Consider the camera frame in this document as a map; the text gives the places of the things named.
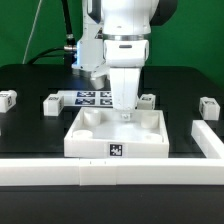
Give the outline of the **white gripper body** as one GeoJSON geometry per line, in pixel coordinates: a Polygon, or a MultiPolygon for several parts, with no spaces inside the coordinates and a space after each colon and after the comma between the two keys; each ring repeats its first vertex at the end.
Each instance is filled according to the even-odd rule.
{"type": "Polygon", "coordinates": [[[104,58],[109,67],[113,107],[133,111],[136,107],[142,67],[149,56],[149,42],[104,41],[104,58]]]}

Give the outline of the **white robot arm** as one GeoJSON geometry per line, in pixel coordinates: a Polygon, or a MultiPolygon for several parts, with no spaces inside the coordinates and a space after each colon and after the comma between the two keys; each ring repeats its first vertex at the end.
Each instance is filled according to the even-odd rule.
{"type": "Polygon", "coordinates": [[[165,24],[178,0],[82,0],[83,34],[72,68],[96,89],[110,81],[112,105],[128,120],[137,106],[151,28],[165,24]]]}

